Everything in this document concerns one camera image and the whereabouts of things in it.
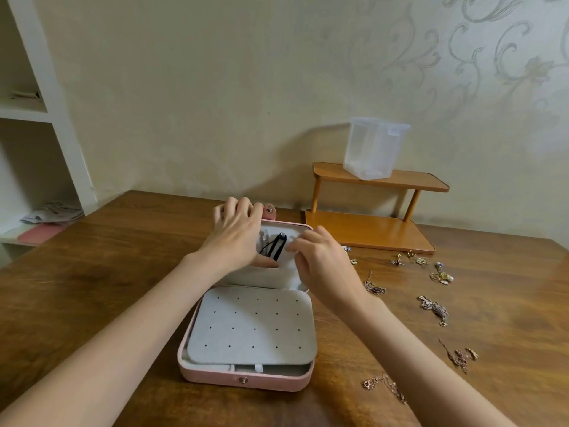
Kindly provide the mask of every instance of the forearm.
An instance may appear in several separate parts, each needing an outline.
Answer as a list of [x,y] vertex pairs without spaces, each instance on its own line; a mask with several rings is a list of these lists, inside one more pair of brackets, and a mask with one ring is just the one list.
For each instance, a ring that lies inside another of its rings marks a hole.
[[111,425],[189,309],[225,271],[201,251],[0,415],[0,425]]
[[513,426],[376,298],[342,316],[397,383],[422,425]]

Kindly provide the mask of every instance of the two-tier wooden stand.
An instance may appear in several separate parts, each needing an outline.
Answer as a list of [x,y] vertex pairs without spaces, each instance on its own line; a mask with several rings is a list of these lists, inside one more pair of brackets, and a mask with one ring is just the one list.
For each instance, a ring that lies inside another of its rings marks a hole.
[[[312,167],[316,182],[312,195],[312,209],[305,211],[308,225],[313,228],[322,225],[339,243],[348,246],[434,253],[434,246],[410,219],[422,190],[448,192],[449,186],[436,176],[425,172],[393,170],[389,178],[365,181],[345,171],[341,164],[314,162]],[[405,217],[402,219],[329,211],[318,211],[317,213],[318,195],[322,181],[414,189],[415,193],[413,193]]]

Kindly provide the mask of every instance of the clear plastic box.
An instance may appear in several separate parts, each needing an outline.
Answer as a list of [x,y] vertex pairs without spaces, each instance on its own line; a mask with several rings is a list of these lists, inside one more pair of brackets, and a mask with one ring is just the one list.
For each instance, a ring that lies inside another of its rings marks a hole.
[[353,117],[344,169],[361,180],[389,178],[408,124],[379,118]]

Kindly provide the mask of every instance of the patterned wallpaper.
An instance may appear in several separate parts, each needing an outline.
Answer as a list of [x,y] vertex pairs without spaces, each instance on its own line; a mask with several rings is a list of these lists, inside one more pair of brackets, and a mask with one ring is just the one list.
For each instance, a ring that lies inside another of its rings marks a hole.
[[[101,202],[308,206],[350,116],[408,122],[415,220],[569,246],[569,0],[36,0]],[[324,184],[324,208],[409,196]]]

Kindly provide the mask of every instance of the jewelry box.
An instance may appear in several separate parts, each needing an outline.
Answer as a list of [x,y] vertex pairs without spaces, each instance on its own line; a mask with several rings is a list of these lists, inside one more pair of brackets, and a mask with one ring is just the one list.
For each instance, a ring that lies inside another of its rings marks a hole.
[[[306,229],[263,220],[257,251],[284,235],[288,245]],[[308,385],[317,354],[312,303],[294,254],[281,249],[277,262],[228,274],[198,302],[178,348],[186,380],[276,391]]]

